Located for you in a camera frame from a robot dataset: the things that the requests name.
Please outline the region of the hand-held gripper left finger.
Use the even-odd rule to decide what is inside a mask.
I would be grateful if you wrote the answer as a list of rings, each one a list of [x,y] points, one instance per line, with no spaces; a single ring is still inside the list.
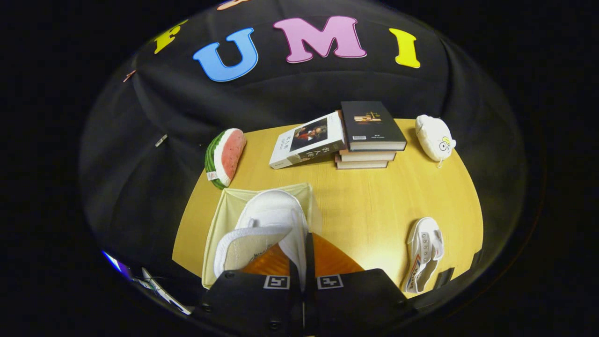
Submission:
[[[192,316],[221,336],[300,337],[297,267],[276,244],[247,266],[224,271]]]

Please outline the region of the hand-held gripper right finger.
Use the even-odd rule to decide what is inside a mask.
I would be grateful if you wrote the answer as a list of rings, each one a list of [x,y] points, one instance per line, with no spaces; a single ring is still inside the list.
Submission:
[[[383,270],[360,270],[315,233],[307,235],[306,258],[306,336],[389,337],[415,319],[417,309]]]

